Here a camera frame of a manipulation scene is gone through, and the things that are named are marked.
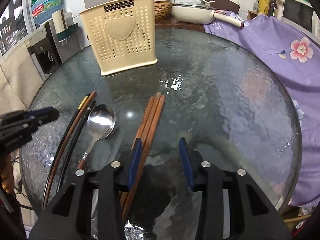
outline glass table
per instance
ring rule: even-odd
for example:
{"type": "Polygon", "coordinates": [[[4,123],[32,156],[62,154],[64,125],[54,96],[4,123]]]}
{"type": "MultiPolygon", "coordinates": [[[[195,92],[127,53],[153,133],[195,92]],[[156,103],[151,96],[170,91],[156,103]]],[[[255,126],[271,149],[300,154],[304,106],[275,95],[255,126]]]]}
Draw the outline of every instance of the glass table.
{"type": "MultiPolygon", "coordinates": [[[[36,213],[64,130],[84,95],[93,90],[97,104],[113,107],[117,127],[96,143],[90,171],[105,166],[111,152],[130,149],[148,99],[159,91],[166,95],[129,214],[127,239],[194,239],[201,193],[192,193],[185,181],[178,152],[181,137],[219,168],[245,169],[281,212],[295,187],[302,141],[294,105],[278,78],[238,45],[196,31],[157,29],[156,56],[155,65],[101,76],[88,47],[44,83],[31,108],[53,106],[60,117],[39,127],[20,153],[24,185],[36,213]]],[[[67,177],[90,141],[84,127],[67,177]]]]}

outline silver screw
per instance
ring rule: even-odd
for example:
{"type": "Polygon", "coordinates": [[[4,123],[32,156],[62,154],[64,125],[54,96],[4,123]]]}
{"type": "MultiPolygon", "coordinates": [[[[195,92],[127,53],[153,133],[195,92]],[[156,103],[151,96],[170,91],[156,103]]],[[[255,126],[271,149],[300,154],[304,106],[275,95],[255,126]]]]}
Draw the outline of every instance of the silver screw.
{"type": "Polygon", "coordinates": [[[203,161],[203,162],[201,162],[201,166],[205,167],[205,168],[209,168],[211,166],[211,163],[209,163],[207,161],[203,161]]]}
{"type": "Polygon", "coordinates": [[[237,170],[237,173],[240,176],[244,176],[244,175],[246,175],[247,172],[244,169],[239,169],[239,170],[237,170]]]}
{"type": "Polygon", "coordinates": [[[84,170],[76,170],[76,175],[78,177],[82,176],[84,174],[84,170]]]}
{"type": "Polygon", "coordinates": [[[114,161],[114,162],[111,163],[111,167],[112,167],[112,168],[117,168],[117,167],[119,167],[120,165],[121,165],[121,163],[118,162],[118,161],[114,161]]]}

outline basket base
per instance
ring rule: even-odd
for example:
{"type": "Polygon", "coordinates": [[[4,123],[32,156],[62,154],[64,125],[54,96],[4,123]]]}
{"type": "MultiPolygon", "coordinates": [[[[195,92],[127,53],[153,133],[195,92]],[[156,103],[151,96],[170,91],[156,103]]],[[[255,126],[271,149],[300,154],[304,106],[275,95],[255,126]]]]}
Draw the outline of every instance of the basket base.
{"type": "Polygon", "coordinates": [[[157,62],[158,62],[158,59],[156,58],[153,61],[144,62],[144,63],[131,65],[131,66],[126,66],[126,67],[121,67],[121,68],[117,68],[117,69],[112,69],[112,70],[109,70],[109,71],[102,71],[101,70],[100,75],[101,76],[106,76],[106,75],[114,74],[114,73],[121,72],[121,71],[124,71],[124,70],[128,70],[128,69],[131,69],[131,68],[142,67],[142,66],[147,66],[147,65],[153,65],[153,64],[156,64],[157,62]]]}

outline beige curtain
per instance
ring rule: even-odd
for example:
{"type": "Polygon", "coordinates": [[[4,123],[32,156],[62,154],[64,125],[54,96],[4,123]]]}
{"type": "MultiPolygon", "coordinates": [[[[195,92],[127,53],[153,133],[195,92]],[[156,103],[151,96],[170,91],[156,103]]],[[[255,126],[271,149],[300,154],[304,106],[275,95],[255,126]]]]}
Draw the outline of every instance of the beige curtain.
{"type": "Polygon", "coordinates": [[[43,81],[25,43],[15,47],[0,67],[0,114],[28,109],[43,81]]]}

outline microwave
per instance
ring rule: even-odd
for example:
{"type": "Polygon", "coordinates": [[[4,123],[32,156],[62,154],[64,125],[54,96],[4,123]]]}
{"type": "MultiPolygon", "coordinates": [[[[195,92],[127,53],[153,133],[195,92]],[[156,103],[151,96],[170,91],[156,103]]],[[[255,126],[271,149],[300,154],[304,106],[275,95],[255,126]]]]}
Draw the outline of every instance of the microwave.
{"type": "Polygon", "coordinates": [[[281,21],[292,25],[320,44],[320,20],[310,3],[303,0],[284,0],[281,21]]]}

